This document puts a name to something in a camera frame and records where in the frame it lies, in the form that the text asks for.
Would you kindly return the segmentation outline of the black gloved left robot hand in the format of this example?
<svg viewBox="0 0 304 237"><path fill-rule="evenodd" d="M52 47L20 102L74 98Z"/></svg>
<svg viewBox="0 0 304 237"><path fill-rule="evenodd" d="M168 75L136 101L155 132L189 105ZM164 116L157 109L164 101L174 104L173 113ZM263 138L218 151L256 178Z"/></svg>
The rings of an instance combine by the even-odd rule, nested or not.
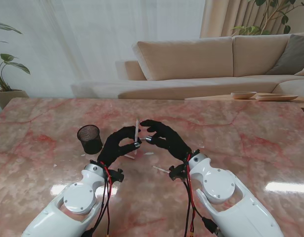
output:
<svg viewBox="0 0 304 237"><path fill-rule="evenodd" d="M103 149L97 158L97 163L109 167L118 157L137 150L142 142L139 138L135 141L135 130L135 126L126 126L112 133L107 138ZM133 142L120 146L120 142L126 138L132 139Z"/></svg>

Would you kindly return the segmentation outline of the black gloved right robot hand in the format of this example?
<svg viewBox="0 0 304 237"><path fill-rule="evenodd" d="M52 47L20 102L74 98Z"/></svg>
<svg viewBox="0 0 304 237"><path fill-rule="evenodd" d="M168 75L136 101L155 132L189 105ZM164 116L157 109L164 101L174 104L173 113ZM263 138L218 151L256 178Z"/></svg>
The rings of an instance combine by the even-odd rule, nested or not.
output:
<svg viewBox="0 0 304 237"><path fill-rule="evenodd" d="M167 150L174 158L184 161L192 154L191 148L171 127L151 119L142 121L140 125L147 127L149 133L155 133L147 141L149 144Z"/></svg>

